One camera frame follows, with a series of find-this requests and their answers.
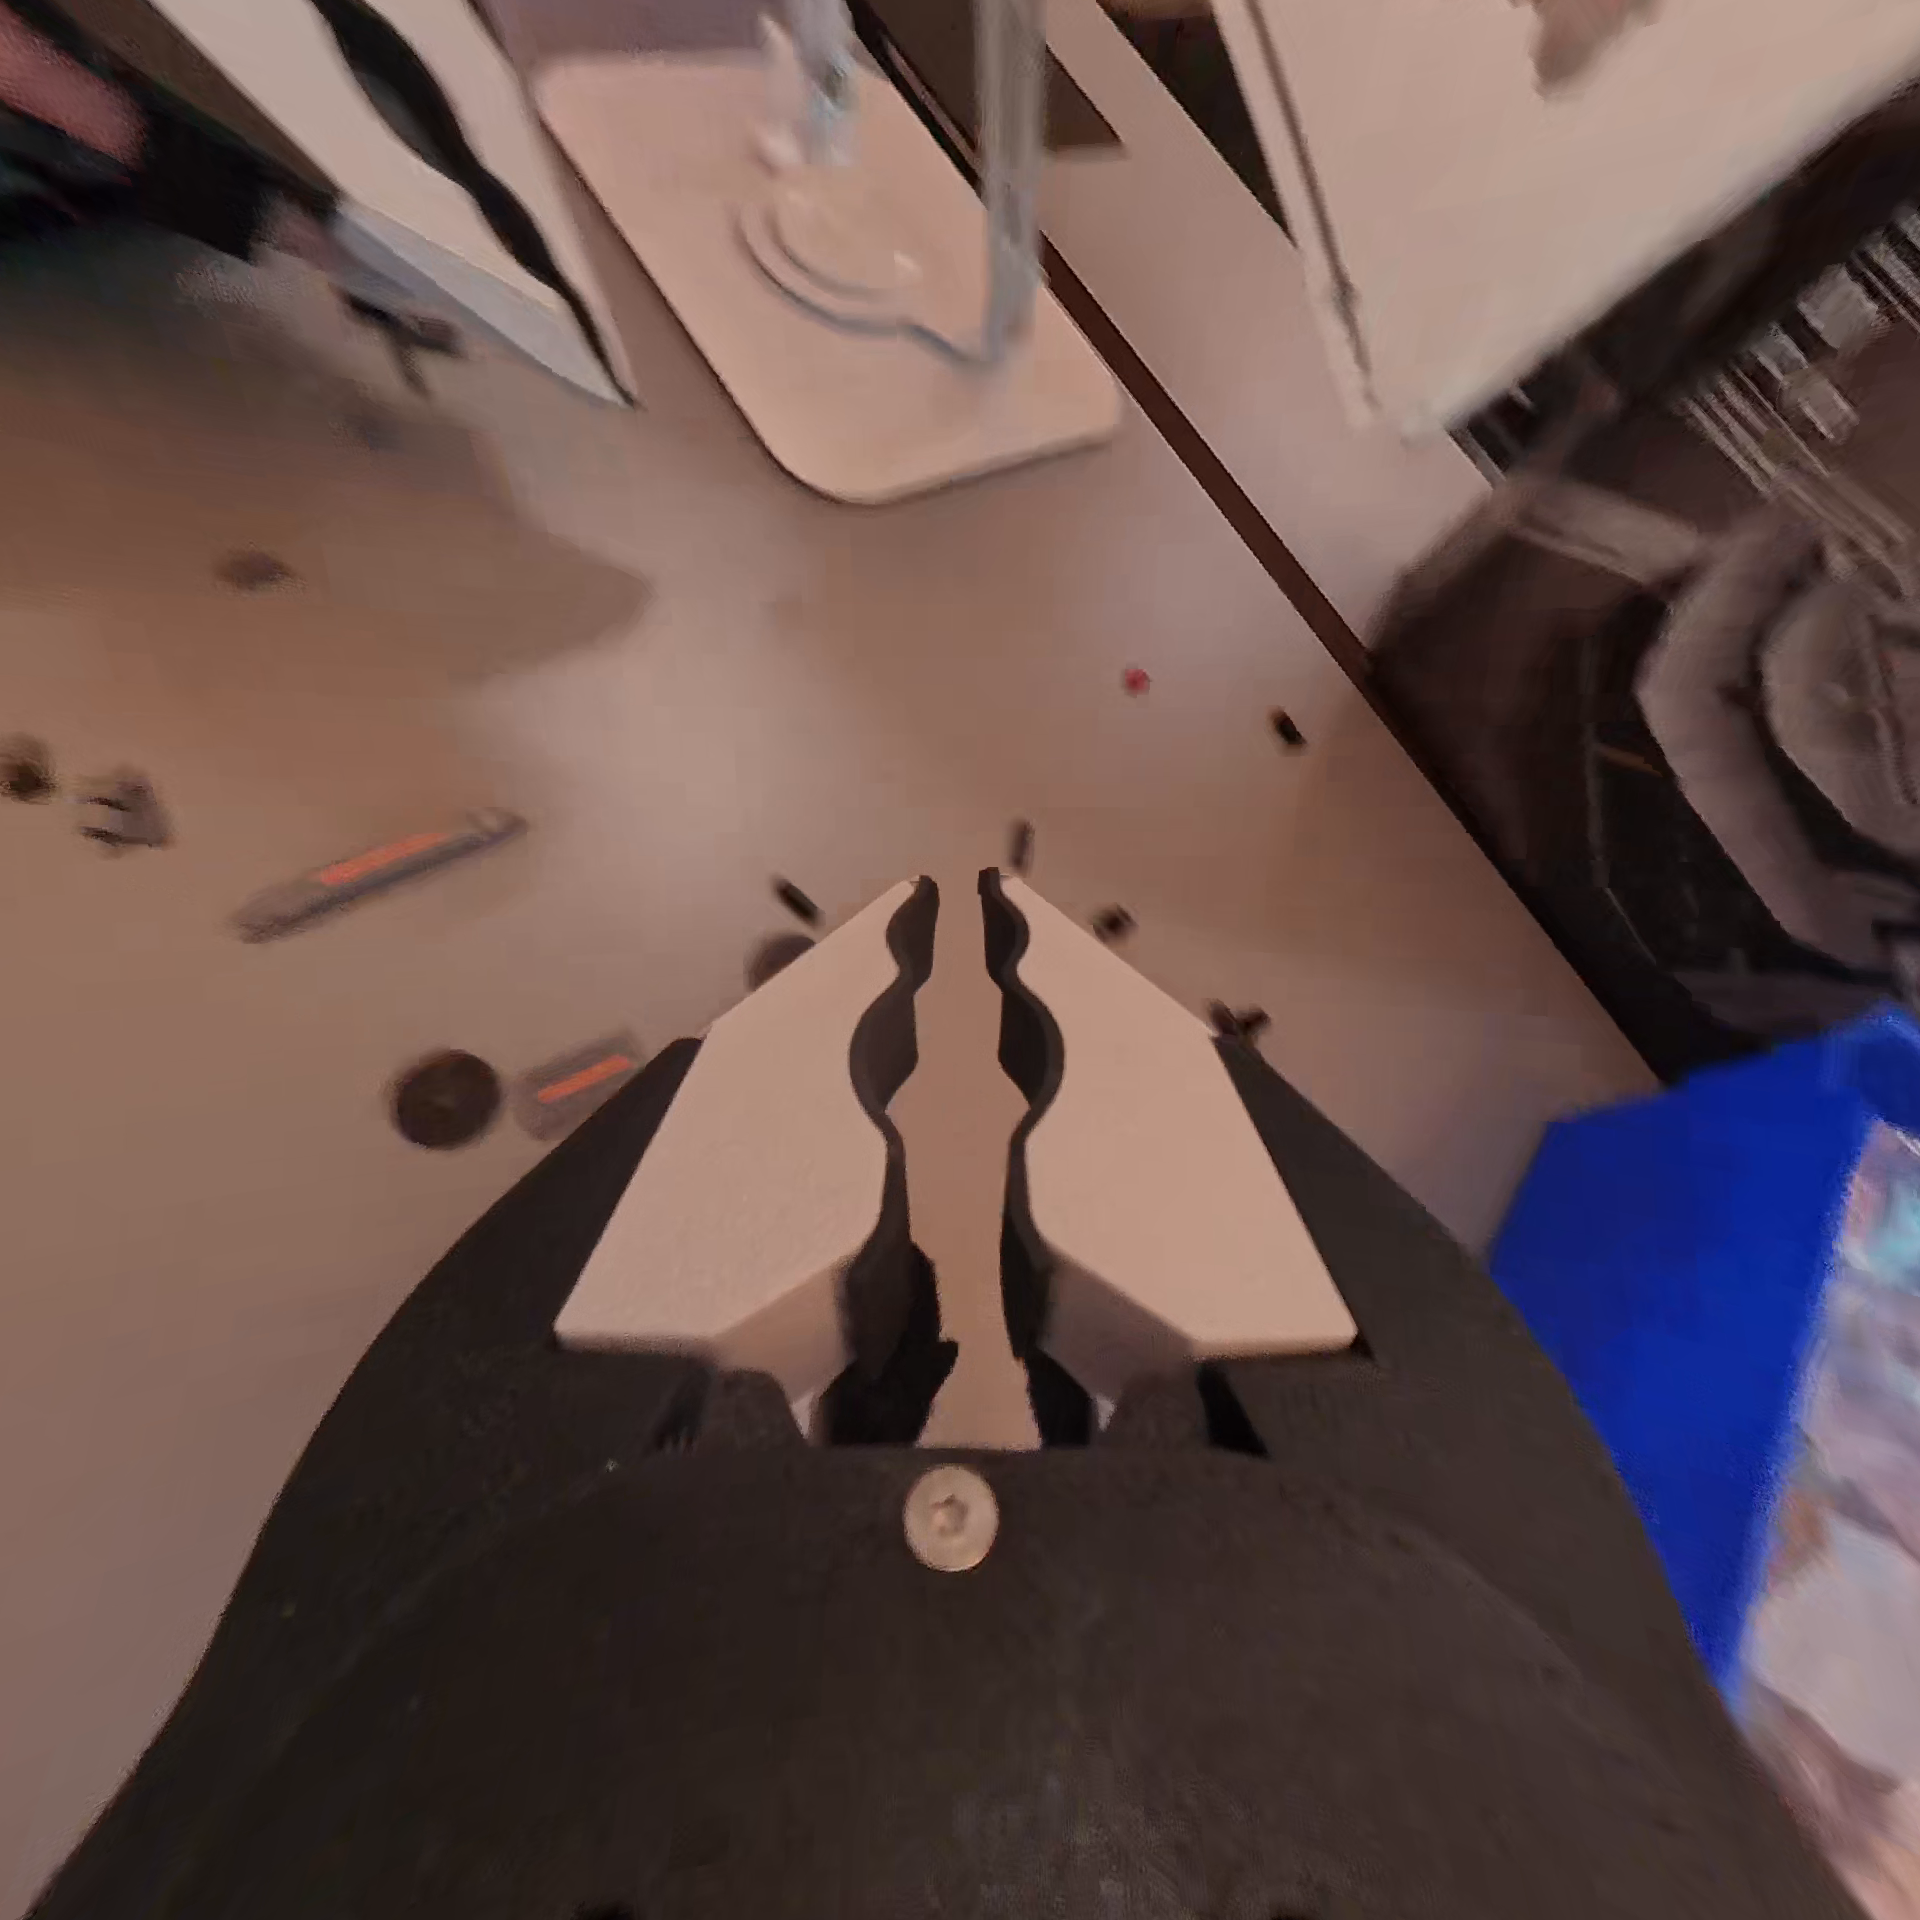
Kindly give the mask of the long grey orange-striped lego piece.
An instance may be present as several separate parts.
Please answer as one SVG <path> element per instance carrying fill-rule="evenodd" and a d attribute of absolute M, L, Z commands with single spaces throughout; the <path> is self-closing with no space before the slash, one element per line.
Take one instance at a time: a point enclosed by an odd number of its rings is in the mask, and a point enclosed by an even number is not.
<path fill-rule="evenodd" d="M 529 821 L 504 807 L 483 807 L 459 821 L 401 835 L 383 846 L 339 854 L 319 869 L 259 891 L 240 902 L 230 925 L 244 945 L 270 945 L 386 897 L 422 878 L 505 849 L 529 831 Z"/>

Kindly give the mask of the clear plastic bag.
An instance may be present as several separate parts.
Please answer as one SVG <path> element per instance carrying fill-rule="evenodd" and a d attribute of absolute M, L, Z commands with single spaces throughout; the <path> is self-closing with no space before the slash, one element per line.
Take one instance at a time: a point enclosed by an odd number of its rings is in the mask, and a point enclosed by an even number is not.
<path fill-rule="evenodd" d="M 1736 1711 L 1868 1915 L 1919 1915 L 1919 1147 L 1874 1126 L 1848 1191 Z"/>

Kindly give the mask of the white cabinet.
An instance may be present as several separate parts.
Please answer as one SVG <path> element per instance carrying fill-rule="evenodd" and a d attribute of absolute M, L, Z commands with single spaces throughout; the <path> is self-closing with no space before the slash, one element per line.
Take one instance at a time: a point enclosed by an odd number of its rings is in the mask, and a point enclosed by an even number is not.
<path fill-rule="evenodd" d="M 1916 2 L 1215 4 L 1359 421 L 1455 428 L 1916 82 Z"/>

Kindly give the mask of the dark grey blurred furniture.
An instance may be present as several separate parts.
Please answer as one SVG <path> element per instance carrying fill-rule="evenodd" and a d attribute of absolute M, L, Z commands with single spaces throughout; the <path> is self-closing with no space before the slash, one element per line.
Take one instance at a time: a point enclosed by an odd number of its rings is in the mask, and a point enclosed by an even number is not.
<path fill-rule="evenodd" d="M 1383 702 L 1664 1082 L 1916 1010 L 1916 91 L 1542 359 Z"/>

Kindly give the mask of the white desk stand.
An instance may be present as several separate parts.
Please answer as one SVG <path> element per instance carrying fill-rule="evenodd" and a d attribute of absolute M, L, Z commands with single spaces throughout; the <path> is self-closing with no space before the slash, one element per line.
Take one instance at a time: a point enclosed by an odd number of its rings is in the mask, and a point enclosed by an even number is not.
<path fill-rule="evenodd" d="M 1112 442 L 1120 391 L 1035 287 L 1000 356 L 990 221 L 912 102 L 852 60 L 852 155 L 784 165 L 768 20 L 758 50 L 539 63 L 550 133 L 776 463 L 856 508 Z"/>

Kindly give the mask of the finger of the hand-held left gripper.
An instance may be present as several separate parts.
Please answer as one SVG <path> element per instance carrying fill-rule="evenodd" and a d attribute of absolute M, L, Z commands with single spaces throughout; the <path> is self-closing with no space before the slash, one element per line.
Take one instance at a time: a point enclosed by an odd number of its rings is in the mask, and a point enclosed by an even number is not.
<path fill-rule="evenodd" d="M 372 2 L 182 2 L 160 19 L 291 137 L 339 193 L 352 254 L 342 286 L 369 315 L 428 343 L 489 339 L 618 405 L 555 294 L 505 252 L 395 91 Z"/>
<path fill-rule="evenodd" d="M 518 266 L 561 300 L 616 402 L 636 405 L 632 359 L 586 243 L 572 171 L 484 9 L 372 2 L 366 13 L 393 49 L 393 87 L 423 109 L 434 155 L 450 163 Z"/>

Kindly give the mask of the grey orange-striped lego tile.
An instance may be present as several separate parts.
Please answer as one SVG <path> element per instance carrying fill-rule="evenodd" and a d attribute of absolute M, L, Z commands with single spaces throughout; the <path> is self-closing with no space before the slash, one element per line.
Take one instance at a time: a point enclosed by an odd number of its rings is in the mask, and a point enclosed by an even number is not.
<path fill-rule="evenodd" d="M 632 1031 L 562 1051 L 512 1082 L 512 1116 L 529 1139 L 555 1143 L 576 1132 L 646 1067 Z"/>

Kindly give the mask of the blue plastic bin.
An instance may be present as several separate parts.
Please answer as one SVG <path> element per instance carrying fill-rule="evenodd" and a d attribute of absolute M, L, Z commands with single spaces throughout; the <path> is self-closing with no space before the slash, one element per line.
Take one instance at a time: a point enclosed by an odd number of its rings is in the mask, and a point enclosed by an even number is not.
<path fill-rule="evenodd" d="M 1806 1371 L 1872 1135 L 1916 1135 L 1916 1019 L 1882 1006 L 1560 1121 L 1494 1245 L 1737 1687 Z"/>

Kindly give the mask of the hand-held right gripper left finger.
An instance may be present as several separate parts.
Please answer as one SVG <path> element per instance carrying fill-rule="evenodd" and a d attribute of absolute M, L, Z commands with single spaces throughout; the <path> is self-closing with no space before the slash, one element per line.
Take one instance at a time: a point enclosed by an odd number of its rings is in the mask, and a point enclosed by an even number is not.
<path fill-rule="evenodd" d="M 561 1307 L 566 1351 L 767 1377 L 838 1446 L 923 1438 L 956 1343 L 895 1103 L 939 907 L 902 879 L 706 1028 Z"/>

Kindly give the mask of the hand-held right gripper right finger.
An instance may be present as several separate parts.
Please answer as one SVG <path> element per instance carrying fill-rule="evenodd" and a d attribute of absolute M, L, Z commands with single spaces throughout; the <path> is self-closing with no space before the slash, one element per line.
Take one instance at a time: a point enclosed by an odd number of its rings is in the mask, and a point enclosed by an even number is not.
<path fill-rule="evenodd" d="M 1003 869 L 978 876 L 1006 1157 L 1000 1297 L 1046 1446 L 1132 1385 L 1352 1353 L 1336 1285 L 1217 1031 Z"/>

